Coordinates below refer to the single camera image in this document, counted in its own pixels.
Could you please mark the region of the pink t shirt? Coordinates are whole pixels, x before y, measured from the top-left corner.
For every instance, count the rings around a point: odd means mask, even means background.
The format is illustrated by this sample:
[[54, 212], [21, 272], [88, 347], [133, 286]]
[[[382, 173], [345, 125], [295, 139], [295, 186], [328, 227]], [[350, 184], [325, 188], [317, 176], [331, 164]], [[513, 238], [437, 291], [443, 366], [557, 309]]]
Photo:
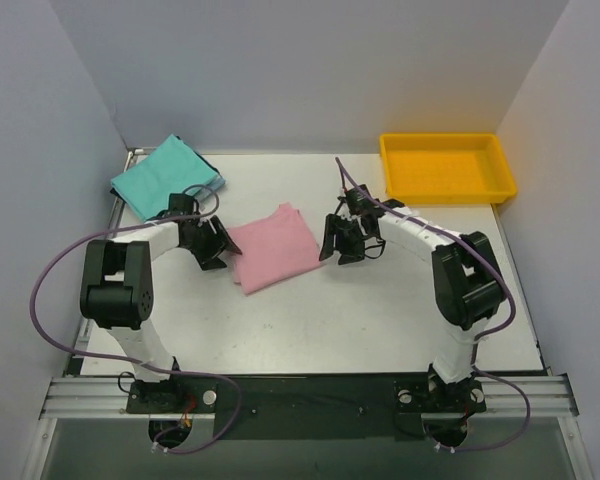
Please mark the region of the pink t shirt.
[[281, 204], [268, 217], [231, 227], [228, 233], [241, 250], [232, 257], [232, 273], [245, 295], [321, 266], [318, 243], [290, 203]]

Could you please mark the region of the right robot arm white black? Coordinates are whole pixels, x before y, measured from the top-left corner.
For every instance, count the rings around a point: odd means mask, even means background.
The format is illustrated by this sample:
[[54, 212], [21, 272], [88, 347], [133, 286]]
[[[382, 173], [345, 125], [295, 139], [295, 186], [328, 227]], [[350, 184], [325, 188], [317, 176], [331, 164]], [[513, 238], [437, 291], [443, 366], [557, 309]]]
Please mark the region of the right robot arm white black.
[[473, 389], [477, 336], [506, 299], [498, 281], [501, 271], [483, 233], [444, 229], [395, 199], [371, 199], [365, 185], [341, 190], [338, 206], [325, 217], [319, 260], [334, 254], [340, 266], [375, 260], [389, 243], [431, 266], [444, 335], [429, 366], [425, 398], [438, 409], [449, 409]]

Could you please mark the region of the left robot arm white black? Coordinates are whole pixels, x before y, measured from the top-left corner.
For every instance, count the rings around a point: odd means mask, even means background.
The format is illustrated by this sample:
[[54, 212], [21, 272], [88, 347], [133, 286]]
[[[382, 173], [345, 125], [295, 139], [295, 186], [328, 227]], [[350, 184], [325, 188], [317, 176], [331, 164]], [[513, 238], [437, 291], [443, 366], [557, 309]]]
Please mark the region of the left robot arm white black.
[[145, 228], [87, 244], [80, 292], [82, 315], [107, 331], [133, 364], [138, 398], [164, 412], [183, 405], [186, 388], [151, 320], [152, 263], [175, 249], [190, 252], [203, 271], [225, 268], [225, 253], [242, 253], [217, 216], [203, 215], [192, 195], [172, 193]]

